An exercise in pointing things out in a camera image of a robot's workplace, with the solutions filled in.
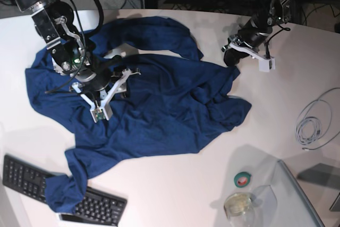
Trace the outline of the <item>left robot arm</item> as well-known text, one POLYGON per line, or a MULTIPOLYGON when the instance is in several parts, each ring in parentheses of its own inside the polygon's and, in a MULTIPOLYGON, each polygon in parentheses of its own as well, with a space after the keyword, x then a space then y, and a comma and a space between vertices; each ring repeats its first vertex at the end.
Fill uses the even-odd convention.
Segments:
POLYGON ((273 27, 280 27, 281 32, 290 30, 283 27, 291 18, 290 0, 256 1, 259 8, 223 46, 224 63, 235 66, 241 59, 251 57, 258 60, 260 71, 269 72, 275 69, 275 59, 269 51, 269 43, 276 36, 273 27))

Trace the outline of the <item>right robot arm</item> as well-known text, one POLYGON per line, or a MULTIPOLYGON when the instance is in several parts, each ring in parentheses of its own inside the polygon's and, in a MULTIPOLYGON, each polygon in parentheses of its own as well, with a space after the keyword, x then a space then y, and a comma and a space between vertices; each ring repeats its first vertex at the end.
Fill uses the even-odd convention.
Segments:
POLYGON ((45 41, 54 63, 55 72, 77 79, 80 83, 70 89, 71 93, 110 98, 126 94, 126 80, 131 71, 122 67, 121 57, 116 56, 107 64, 101 64, 93 55, 95 43, 91 37, 100 32, 104 24, 104 12, 99 0, 93 0, 99 12, 97 27, 84 32, 76 27, 79 18, 74 3, 61 0, 14 0, 21 12, 30 11, 38 35, 45 41))

